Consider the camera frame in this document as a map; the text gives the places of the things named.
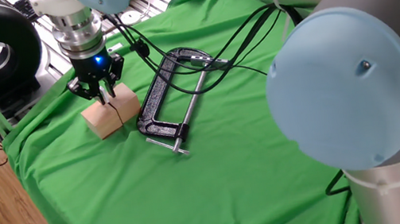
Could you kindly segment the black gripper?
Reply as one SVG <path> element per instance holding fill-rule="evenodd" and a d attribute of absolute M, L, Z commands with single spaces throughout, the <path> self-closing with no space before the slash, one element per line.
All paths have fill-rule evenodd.
<path fill-rule="evenodd" d="M 99 81 L 103 79 L 106 84 L 107 93 L 115 98 L 115 84 L 121 79 L 124 58 L 118 53 L 109 55 L 106 47 L 87 58 L 71 58 L 76 77 L 68 82 L 66 86 L 70 92 L 86 100 L 95 99 L 102 105 L 106 99 L 100 89 Z"/>

